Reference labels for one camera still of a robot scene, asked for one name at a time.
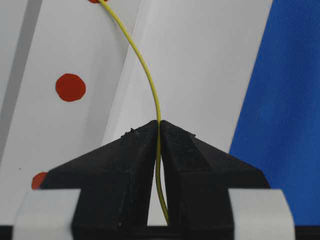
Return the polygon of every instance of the blue cloth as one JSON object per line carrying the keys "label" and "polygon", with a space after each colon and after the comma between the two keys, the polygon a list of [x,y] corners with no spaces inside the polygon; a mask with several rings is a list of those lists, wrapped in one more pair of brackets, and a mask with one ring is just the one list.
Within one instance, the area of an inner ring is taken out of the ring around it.
{"label": "blue cloth", "polygon": [[230,153],[320,225],[320,0],[274,0]]}

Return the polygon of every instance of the white tape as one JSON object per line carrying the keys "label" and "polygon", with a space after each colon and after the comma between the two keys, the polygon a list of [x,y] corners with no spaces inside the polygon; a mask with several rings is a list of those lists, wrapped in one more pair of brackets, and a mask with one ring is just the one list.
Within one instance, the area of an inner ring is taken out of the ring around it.
{"label": "white tape", "polygon": [[234,240],[295,240],[292,214],[281,190],[229,189]]}
{"label": "white tape", "polygon": [[13,240],[72,240],[80,189],[30,191],[15,218]]}

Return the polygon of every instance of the white surface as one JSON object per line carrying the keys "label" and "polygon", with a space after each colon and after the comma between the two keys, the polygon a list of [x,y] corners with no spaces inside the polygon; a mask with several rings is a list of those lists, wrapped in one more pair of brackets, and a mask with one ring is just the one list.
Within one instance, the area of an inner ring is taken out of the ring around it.
{"label": "white surface", "polygon": [[79,189],[30,191],[16,216],[13,240],[72,240]]}
{"label": "white surface", "polygon": [[[158,91],[162,118],[228,152],[272,0],[144,0],[133,38]],[[103,144],[156,118],[130,49]],[[161,225],[155,184],[148,224]]]}
{"label": "white surface", "polygon": [[295,240],[295,225],[281,190],[229,189],[235,240]]}
{"label": "white surface", "polygon": [[[108,2],[131,32],[141,0]],[[13,223],[35,174],[101,145],[127,50],[99,4],[43,0],[0,165],[0,225]],[[81,100],[58,97],[64,73],[86,83]]]}
{"label": "white surface", "polygon": [[2,1],[0,7],[0,111],[28,0]]}

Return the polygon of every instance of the yellow wire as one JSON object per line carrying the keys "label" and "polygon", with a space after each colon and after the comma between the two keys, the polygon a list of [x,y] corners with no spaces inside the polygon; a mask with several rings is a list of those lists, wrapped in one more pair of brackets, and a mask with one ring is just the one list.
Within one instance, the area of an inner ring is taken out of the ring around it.
{"label": "yellow wire", "polygon": [[[114,20],[118,23],[123,34],[125,35],[126,39],[130,43],[131,47],[133,48],[135,54],[139,58],[140,63],[145,71],[145,74],[148,78],[148,81],[149,81],[149,84],[151,87],[151,91],[152,91],[153,99],[154,99],[154,103],[155,103],[156,119],[158,121],[158,125],[160,125],[161,112],[160,112],[159,99],[158,99],[157,91],[156,91],[154,82],[152,80],[150,71],[147,67],[147,64],[146,64],[144,58],[142,57],[141,53],[139,52],[137,46],[135,45],[134,41],[132,40],[130,34],[128,33],[126,27],[121,22],[120,18],[117,16],[117,14],[110,8],[110,6],[104,0],[98,0],[98,1],[105,8],[105,10],[114,18]],[[158,193],[158,198],[160,201],[160,205],[162,208],[162,212],[163,212],[165,221],[167,224],[169,224],[168,209],[166,206],[166,202],[165,202],[165,198],[164,198],[164,195],[162,192],[162,186],[161,186],[160,168],[161,168],[161,143],[160,143],[160,129],[158,129],[157,145],[156,145],[155,183],[156,183],[156,190]]]}

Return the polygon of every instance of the red dot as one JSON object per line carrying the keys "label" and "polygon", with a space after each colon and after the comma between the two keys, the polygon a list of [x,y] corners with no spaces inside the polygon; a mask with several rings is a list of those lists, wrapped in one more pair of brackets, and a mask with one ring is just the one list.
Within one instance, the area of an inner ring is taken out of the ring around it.
{"label": "red dot", "polygon": [[46,175],[47,175],[47,172],[40,172],[37,175],[35,175],[32,179],[31,188],[33,190],[38,189],[42,184],[42,182],[45,180]]}
{"label": "red dot", "polygon": [[98,0],[89,0],[91,3],[93,4],[99,4],[100,2]]}
{"label": "red dot", "polygon": [[66,73],[56,81],[55,90],[62,100],[72,102],[85,95],[86,84],[77,75]]}

